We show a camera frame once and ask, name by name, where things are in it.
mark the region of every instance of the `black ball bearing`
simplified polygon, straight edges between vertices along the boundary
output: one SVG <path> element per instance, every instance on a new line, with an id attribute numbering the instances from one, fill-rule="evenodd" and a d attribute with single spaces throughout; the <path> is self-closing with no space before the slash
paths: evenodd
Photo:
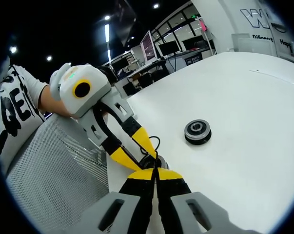
<path id="1" fill-rule="evenodd" d="M 211 136 L 210 125 L 205 120 L 193 120 L 185 127 L 185 138 L 193 145 L 202 145 L 208 142 Z"/>

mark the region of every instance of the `black lettering on shirt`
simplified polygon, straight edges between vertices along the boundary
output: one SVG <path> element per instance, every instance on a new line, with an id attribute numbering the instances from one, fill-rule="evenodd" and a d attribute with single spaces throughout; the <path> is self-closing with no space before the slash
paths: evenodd
<path id="1" fill-rule="evenodd" d="M 37 114 L 38 117 L 40 117 L 41 121 L 44 122 L 44 119 L 40 116 L 39 114 L 39 110 L 32 104 L 29 94 L 28 94 L 28 89 L 26 88 L 26 86 L 22 83 L 19 73 L 16 71 L 16 69 L 14 67 L 12 67 L 14 70 L 13 72 L 11 72 L 11 74 L 13 74 L 14 76 L 18 77 L 19 82 L 20 82 L 20 88 L 22 91 L 24 91 L 24 94 L 26 96 L 26 99 L 28 100 L 28 103 L 31 105 L 32 109 L 34 110 L 34 113 Z"/>
<path id="2" fill-rule="evenodd" d="M 15 108 L 11 100 L 7 97 L 0 97 L 1 103 L 1 116 L 3 124 L 9 134 L 13 137 L 17 136 L 18 129 L 21 129 L 21 125 L 16 118 Z M 8 110 L 10 116 L 7 118 L 6 110 Z"/>
<path id="3" fill-rule="evenodd" d="M 4 129 L 4 131 L 2 131 L 0 134 L 0 154 L 4 148 L 7 138 L 8 138 L 8 133 L 7 133 L 7 130 Z"/>
<path id="4" fill-rule="evenodd" d="M 12 76 L 7 76 L 2 82 L 12 83 L 14 82 L 14 78 Z"/>
<path id="5" fill-rule="evenodd" d="M 22 112 L 21 107 L 24 105 L 24 100 L 20 99 L 19 101 L 16 101 L 16 95 L 19 93 L 20 90 L 18 88 L 15 88 L 9 93 L 9 96 L 20 119 L 24 122 L 31 116 L 31 112 L 29 110 L 25 110 L 24 112 Z"/>

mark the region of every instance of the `person's arm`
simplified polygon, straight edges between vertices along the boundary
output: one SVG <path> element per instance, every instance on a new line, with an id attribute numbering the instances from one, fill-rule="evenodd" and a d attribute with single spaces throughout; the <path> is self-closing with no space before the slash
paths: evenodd
<path id="1" fill-rule="evenodd" d="M 64 107 L 63 102 L 53 99 L 49 85 L 45 86 L 40 94 L 39 109 L 61 116 L 71 117 L 70 113 Z"/>
<path id="2" fill-rule="evenodd" d="M 28 92 L 36 108 L 61 116 L 71 117 L 70 113 L 64 107 L 63 102 L 53 99 L 50 93 L 50 87 L 47 83 L 40 82 L 23 67 L 18 68 L 27 83 Z"/>

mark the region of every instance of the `wall logo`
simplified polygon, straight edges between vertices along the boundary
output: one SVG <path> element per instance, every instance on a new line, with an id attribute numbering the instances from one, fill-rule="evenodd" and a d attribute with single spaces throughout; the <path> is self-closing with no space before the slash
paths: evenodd
<path id="1" fill-rule="evenodd" d="M 254 39 L 271 40 L 272 42 L 274 41 L 273 38 L 262 37 L 261 35 L 252 35 L 252 36 Z"/>
<path id="2" fill-rule="evenodd" d="M 286 42 L 286 41 L 284 41 L 283 39 L 280 39 L 280 44 L 281 44 L 281 45 L 285 45 L 285 46 L 288 47 L 288 48 L 291 48 L 291 44 L 288 43 L 288 42 Z"/>
<path id="3" fill-rule="evenodd" d="M 263 15 L 263 11 L 262 9 L 241 9 L 240 10 L 241 13 L 244 15 L 244 17 L 248 20 L 248 22 L 250 23 L 250 25 L 253 28 L 266 28 L 266 29 L 270 29 L 269 24 L 265 18 L 265 16 Z"/>

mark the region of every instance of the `white table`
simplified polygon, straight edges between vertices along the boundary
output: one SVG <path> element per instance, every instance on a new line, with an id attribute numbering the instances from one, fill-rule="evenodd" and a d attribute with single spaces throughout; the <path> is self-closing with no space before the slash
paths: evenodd
<path id="1" fill-rule="evenodd" d="M 294 64 L 222 53 L 163 78 L 128 102 L 149 135 L 160 137 L 158 152 L 170 168 L 193 192 L 226 209 L 232 223 L 268 233 L 287 215 L 294 203 Z M 212 129 L 201 146 L 184 139 L 184 127 L 194 119 Z M 112 117 L 108 126 L 141 155 Z M 110 191 L 119 191 L 131 172 L 108 158 Z M 152 215 L 149 233 L 160 230 Z"/>

